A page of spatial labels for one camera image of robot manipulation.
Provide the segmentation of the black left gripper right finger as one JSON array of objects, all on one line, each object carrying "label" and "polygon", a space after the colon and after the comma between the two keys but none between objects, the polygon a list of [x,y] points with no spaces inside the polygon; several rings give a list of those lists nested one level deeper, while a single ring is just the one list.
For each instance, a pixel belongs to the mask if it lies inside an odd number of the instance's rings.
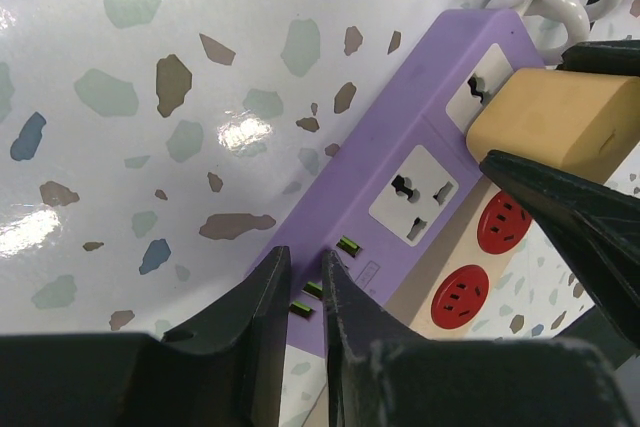
[{"label": "black left gripper right finger", "polygon": [[332,426],[632,426],[606,359],[572,338],[429,340],[322,256]]}]

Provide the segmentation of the purple power strip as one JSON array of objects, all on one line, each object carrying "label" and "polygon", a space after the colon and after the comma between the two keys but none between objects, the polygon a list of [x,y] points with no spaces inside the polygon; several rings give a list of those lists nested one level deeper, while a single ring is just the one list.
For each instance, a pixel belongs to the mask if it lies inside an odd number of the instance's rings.
[{"label": "purple power strip", "polygon": [[512,10],[436,18],[271,239],[291,256],[289,345],[325,353],[312,288],[327,250],[377,303],[392,297],[480,180],[469,127],[514,72],[542,66]]}]

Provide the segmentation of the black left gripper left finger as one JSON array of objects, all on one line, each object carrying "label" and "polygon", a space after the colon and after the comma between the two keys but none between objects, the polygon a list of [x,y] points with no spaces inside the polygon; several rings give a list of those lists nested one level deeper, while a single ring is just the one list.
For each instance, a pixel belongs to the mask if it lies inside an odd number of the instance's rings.
[{"label": "black left gripper left finger", "polygon": [[5,426],[275,426],[291,259],[272,249],[236,287],[161,338],[5,336]]}]

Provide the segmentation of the orange yellow charger plug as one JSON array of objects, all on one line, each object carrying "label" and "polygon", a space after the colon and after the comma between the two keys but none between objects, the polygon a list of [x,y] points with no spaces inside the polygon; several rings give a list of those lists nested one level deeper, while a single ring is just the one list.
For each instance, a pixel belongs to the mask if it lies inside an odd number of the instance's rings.
[{"label": "orange yellow charger plug", "polygon": [[520,69],[472,123],[480,162],[500,150],[605,183],[639,142],[639,78]]}]

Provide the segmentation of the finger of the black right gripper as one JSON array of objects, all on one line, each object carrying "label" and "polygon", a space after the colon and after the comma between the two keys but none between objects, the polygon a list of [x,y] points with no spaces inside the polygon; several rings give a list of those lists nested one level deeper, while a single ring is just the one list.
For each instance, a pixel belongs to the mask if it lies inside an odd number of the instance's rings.
[{"label": "finger of the black right gripper", "polygon": [[640,76],[640,41],[611,40],[578,43],[561,56],[558,70],[619,75]]},{"label": "finger of the black right gripper", "polygon": [[480,170],[536,221],[620,332],[639,330],[639,199],[499,150]]}]

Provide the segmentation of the beige red power strip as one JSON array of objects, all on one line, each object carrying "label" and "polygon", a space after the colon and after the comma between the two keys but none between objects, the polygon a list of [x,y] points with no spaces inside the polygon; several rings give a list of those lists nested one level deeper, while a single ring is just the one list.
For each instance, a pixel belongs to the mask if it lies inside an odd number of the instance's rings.
[{"label": "beige red power strip", "polygon": [[531,224],[526,210],[483,177],[385,309],[425,338],[463,338]]}]

